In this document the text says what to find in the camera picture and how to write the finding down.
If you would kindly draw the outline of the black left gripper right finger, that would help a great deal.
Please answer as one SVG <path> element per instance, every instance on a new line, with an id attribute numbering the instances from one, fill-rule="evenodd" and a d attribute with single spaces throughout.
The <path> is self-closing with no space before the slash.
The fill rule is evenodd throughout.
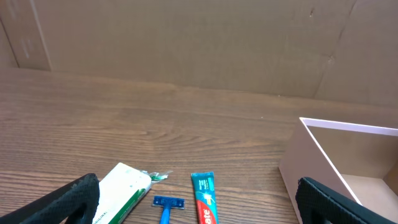
<path id="1" fill-rule="evenodd" d="M 298 181 L 295 200 L 303 224 L 393 224 L 310 177 Z"/>

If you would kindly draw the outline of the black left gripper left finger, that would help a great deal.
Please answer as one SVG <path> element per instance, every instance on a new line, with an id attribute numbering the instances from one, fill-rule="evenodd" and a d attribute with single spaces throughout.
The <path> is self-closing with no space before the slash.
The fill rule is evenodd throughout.
<path id="1" fill-rule="evenodd" d="M 1 217 L 4 224 L 91 224 L 99 205 L 99 180 L 86 174 Z"/>

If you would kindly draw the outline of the Colgate toothpaste tube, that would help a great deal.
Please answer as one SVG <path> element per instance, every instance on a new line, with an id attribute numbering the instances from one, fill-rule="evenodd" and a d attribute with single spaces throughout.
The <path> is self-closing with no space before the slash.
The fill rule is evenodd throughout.
<path id="1" fill-rule="evenodd" d="M 219 224 L 213 172 L 192 173 L 199 224 Z"/>

